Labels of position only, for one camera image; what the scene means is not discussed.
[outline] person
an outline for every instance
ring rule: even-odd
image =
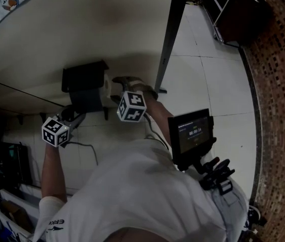
[[[138,78],[121,78],[129,90],[143,92],[147,113],[170,145],[167,118],[172,114],[150,86]],[[211,191],[178,171],[170,152],[152,139],[110,152],[69,201],[59,149],[47,144],[41,191],[33,241],[42,236],[46,241],[231,241],[237,240],[247,215],[239,188],[234,187],[237,199],[225,208],[217,206]],[[236,210],[230,207],[235,204]]]

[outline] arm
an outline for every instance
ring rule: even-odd
[[[173,116],[173,114],[171,114],[161,102],[156,101],[150,93],[144,92],[143,97],[147,104],[147,113],[156,121],[164,138],[171,146],[168,117]]]
[[[65,178],[58,147],[46,144],[45,160],[41,175],[42,197],[53,196],[67,202]]]

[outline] white t-shirt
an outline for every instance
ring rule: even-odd
[[[167,241],[225,241],[223,219],[198,181],[176,170],[170,153],[153,140],[113,151],[87,184],[64,204],[54,197],[39,203],[34,240],[102,242],[133,227]]]

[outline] cable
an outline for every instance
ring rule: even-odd
[[[83,144],[83,143],[77,143],[77,142],[68,142],[68,143],[72,143],[72,144],[77,144],[77,145],[81,145],[81,146],[85,146],[85,147],[91,147],[93,152],[94,152],[94,156],[95,156],[95,161],[96,161],[96,165],[98,165],[98,162],[97,162],[97,157],[96,157],[96,152],[94,150],[94,147],[93,145],[91,144]]]
[[[148,123],[149,123],[150,130],[151,130],[154,134],[156,134],[156,135],[158,136],[158,138],[161,140],[161,142],[162,142],[163,145],[166,147],[166,149],[169,150],[169,147],[168,147],[167,143],[163,140],[163,138],[161,138],[161,136],[160,136],[157,132],[155,132],[155,131],[152,129],[152,127],[151,127],[151,120],[150,120],[150,118],[147,116],[147,114],[145,113],[143,116],[147,119],[147,121],[148,121]]]

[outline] brick wall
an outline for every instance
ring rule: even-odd
[[[285,0],[267,1],[275,18],[244,47],[262,126],[262,168],[255,202],[268,222],[257,229],[264,242],[285,242]]]

